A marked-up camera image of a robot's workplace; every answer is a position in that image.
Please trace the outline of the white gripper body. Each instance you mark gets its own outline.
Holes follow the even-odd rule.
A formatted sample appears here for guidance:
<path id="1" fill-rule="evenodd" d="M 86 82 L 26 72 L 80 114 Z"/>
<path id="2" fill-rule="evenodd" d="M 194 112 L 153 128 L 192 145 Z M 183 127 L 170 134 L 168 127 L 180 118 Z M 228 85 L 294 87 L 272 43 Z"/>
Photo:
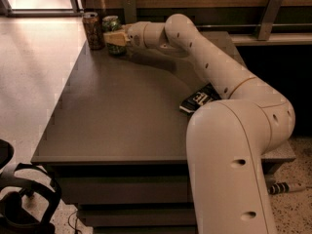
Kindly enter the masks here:
<path id="1" fill-rule="evenodd" d="M 140 21 L 131 25 L 127 31 L 130 43 L 135 48 L 159 49 L 167 43 L 163 22 Z"/>

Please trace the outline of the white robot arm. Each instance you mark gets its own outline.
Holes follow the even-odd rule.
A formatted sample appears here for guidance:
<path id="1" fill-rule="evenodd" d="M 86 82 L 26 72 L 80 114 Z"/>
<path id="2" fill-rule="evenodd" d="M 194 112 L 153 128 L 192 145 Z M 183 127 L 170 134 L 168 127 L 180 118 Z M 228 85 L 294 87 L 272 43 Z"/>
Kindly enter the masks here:
<path id="1" fill-rule="evenodd" d="M 104 35 L 107 43 L 193 57 L 219 95 L 195 111 L 186 155 L 199 234 L 277 234 L 263 153 L 291 136 L 292 104 L 204 37 L 185 15 L 140 21 Z"/>

